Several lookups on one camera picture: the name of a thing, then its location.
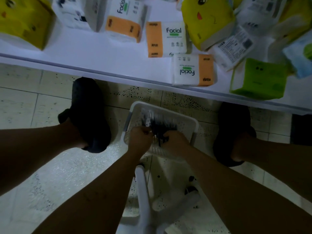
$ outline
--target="green tissue pack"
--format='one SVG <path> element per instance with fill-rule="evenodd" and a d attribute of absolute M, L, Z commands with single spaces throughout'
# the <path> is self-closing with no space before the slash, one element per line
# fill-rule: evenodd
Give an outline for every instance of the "green tissue pack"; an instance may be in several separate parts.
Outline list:
<path fill-rule="evenodd" d="M 247 58 L 233 70 L 230 92 L 258 100 L 282 98 L 286 82 L 284 65 Z"/>

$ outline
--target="hand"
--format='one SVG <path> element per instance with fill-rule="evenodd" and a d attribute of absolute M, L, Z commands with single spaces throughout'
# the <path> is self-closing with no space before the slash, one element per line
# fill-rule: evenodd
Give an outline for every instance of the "hand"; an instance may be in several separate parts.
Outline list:
<path fill-rule="evenodd" d="M 130 132 L 128 152 L 142 157 L 150 148 L 152 141 L 153 133 L 150 127 L 134 127 Z"/>
<path fill-rule="evenodd" d="M 169 140 L 162 144 L 162 147 L 174 156 L 183 157 L 187 150 L 192 147 L 184 134 L 179 131 L 169 130 L 163 136 L 169 137 Z"/>

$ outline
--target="blue tissue pack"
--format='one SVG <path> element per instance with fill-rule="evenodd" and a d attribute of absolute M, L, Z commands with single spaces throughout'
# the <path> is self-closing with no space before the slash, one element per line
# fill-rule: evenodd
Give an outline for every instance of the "blue tissue pack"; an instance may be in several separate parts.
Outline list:
<path fill-rule="evenodd" d="M 289 46 L 283 53 L 291 61 L 298 78 L 312 75 L 312 30 L 302 35 Z"/>

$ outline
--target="person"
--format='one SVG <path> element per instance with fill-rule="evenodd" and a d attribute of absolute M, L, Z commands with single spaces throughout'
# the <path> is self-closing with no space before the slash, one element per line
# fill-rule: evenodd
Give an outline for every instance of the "person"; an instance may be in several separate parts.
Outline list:
<path fill-rule="evenodd" d="M 0 195 L 66 149 L 78 147 L 98 153 L 106 148 L 111 135 L 103 122 L 99 94 L 93 80 L 80 78 L 73 84 L 72 106 L 59 115 L 59 125 L 0 130 Z M 255 138 L 248 114 L 247 107 L 222 104 L 219 134 L 213 146 L 217 161 L 191 146 L 178 131 L 167 131 L 164 136 L 169 140 L 162 146 L 191 166 L 203 192 L 232 234 L 310 233 L 312 216 L 228 168 L 251 162 L 312 201 L 312 148 Z M 135 168 L 152 140 L 150 128 L 133 128 L 128 151 L 60 205 L 33 233 L 115 233 Z"/>

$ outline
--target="black shoe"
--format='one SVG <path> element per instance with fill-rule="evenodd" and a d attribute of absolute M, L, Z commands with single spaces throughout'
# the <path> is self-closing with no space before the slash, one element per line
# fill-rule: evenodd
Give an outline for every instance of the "black shoe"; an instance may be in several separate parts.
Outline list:
<path fill-rule="evenodd" d="M 106 149 L 111 132 L 104 117 L 102 92 L 93 79 L 82 77 L 73 82 L 72 105 L 58 115 L 59 123 L 68 117 L 88 143 L 84 150 L 100 153 Z"/>
<path fill-rule="evenodd" d="M 217 161 L 227 167 L 235 167 L 244 163 L 231 159 L 233 143 L 236 137 L 247 132 L 256 137 L 255 129 L 250 126 L 250 112 L 247 106 L 223 102 L 219 114 L 219 133 L 213 143 L 213 153 Z"/>

